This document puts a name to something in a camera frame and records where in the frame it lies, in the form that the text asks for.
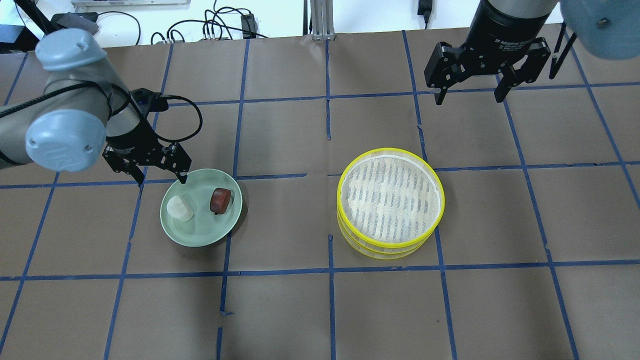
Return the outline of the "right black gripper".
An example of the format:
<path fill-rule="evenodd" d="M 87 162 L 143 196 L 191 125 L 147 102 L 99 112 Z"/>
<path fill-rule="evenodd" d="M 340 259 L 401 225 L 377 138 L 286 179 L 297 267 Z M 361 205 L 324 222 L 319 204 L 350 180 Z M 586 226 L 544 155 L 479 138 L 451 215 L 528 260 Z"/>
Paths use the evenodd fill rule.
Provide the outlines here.
<path fill-rule="evenodd" d="M 535 82 L 551 56 L 546 39 L 538 36 L 547 18 L 476 14 L 459 47 L 437 42 L 423 71 L 435 104 L 442 105 L 448 89 L 472 76 L 501 76 L 494 89 L 497 103 L 519 84 Z"/>

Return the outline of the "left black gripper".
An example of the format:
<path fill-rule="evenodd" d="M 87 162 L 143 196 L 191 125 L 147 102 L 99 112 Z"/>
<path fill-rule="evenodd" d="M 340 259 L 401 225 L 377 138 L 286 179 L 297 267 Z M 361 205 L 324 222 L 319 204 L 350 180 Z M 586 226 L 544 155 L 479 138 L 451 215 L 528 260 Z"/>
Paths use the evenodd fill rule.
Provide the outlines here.
<path fill-rule="evenodd" d="M 187 182 L 192 166 L 192 159 L 180 141 L 163 145 L 155 133 L 144 131 L 106 137 L 102 157 L 112 171 L 128 174 L 138 187 L 142 187 L 146 180 L 139 166 L 157 167 L 174 173 L 181 184 Z"/>

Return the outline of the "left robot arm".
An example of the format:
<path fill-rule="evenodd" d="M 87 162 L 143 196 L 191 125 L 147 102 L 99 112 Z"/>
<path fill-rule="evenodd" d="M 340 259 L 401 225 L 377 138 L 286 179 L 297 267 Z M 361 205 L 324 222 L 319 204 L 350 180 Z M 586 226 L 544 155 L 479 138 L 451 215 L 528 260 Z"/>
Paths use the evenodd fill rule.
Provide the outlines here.
<path fill-rule="evenodd" d="M 128 89 L 87 30 L 46 35 L 35 55 L 49 78 L 41 96 L 1 107 L 2 169 L 35 163 L 78 173 L 103 158 L 138 185 L 146 179 L 142 166 L 170 171 L 186 183 L 192 164 L 182 146 L 186 138 L 162 137 L 147 119 L 180 96 Z"/>

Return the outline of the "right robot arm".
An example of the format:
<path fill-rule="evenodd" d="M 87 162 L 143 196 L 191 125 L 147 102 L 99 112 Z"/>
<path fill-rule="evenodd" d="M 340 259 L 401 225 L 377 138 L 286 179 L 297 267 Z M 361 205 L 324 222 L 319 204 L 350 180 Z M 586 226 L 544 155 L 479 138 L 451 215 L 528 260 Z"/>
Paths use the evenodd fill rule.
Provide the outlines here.
<path fill-rule="evenodd" d="M 593 56 L 627 60 L 639 55 L 637 0 L 481 0 L 459 47 L 435 45 L 425 83 L 441 105 L 455 84 L 473 76 L 500 75 L 494 99 L 532 84 L 550 63 L 554 79 L 579 40 Z"/>

